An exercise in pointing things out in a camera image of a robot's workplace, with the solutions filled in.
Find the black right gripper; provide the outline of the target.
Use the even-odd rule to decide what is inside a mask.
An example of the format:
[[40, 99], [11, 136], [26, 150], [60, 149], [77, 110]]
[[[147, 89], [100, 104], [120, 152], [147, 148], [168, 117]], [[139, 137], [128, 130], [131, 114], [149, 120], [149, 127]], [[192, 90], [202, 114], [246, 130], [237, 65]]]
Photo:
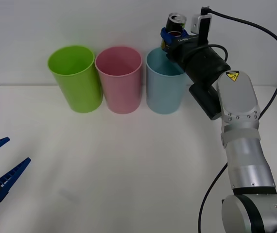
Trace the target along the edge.
[[196, 53], [196, 48], [207, 45], [208, 39], [202, 39], [198, 35], [189, 35], [183, 29], [181, 37], [178, 36], [178, 31], [166, 31], [166, 28], [161, 29], [162, 37], [161, 48], [167, 48], [167, 58], [179, 65], [181, 68], [186, 68], [189, 59]]

